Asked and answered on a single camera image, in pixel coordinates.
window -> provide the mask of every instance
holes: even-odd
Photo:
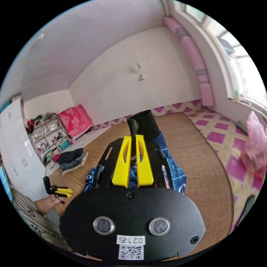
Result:
[[[201,22],[204,15],[205,15],[203,12],[199,11],[198,9],[196,9],[190,5],[186,5],[186,13],[191,15],[198,22]]]
[[[267,111],[266,89],[262,78],[253,60],[239,41],[220,23],[200,10],[176,0],[174,0],[174,6],[176,11],[185,12],[193,17],[207,33],[215,37],[217,45],[224,48],[229,59],[230,73],[233,76],[234,97]]]

person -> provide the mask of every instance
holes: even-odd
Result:
[[[52,244],[55,249],[60,248],[63,250],[63,254],[68,257],[71,255],[77,255],[83,258],[101,261],[101,259],[97,259],[89,255],[83,256],[77,252],[74,252],[63,238],[59,230],[59,216],[55,211],[55,206],[60,203],[60,201],[64,201],[63,197],[48,195],[45,198],[33,202],[31,199],[24,196],[14,188],[11,188],[11,193],[13,207],[18,212],[22,220],[27,224],[27,226],[39,237]],[[52,211],[56,216],[50,216],[50,219],[48,219],[48,214]]]

patterned floor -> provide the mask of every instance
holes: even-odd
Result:
[[[257,198],[263,184],[253,174],[247,172],[240,159],[247,134],[236,127],[233,121],[214,110],[202,108],[186,115],[216,151],[228,173],[234,195],[233,230],[248,196],[253,194]]]

pink bag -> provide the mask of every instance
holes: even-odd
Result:
[[[259,122],[254,111],[247,119],[248,139],[241,152],[243,164],[249,171],[257,171],[267,165],[267,129]]]
[[[73,140],[78,139],[93,125],[82,105],[68,108],[58,116]]]

woven mat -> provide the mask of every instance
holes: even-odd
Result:
[[[221,241],[231,229],[234,206],[229,179],[215,151],[184,113],[155,119],[172,157],[187,175],[185,194],[198,206],[206,226],[203,239],[191,253],[194,254]],[[57,170],[50,176],[51,184],[67,186],[74,191],[73,196],[78,195],[88,172],[97,166],[107,145],[124,135],[130,135],[127,123],[112,126],[84,147],[84,152],[89,154],[83,166],[64,178]],[[57,205],[57,212],[62,214],[71,200],[66,199],[65,205]]]

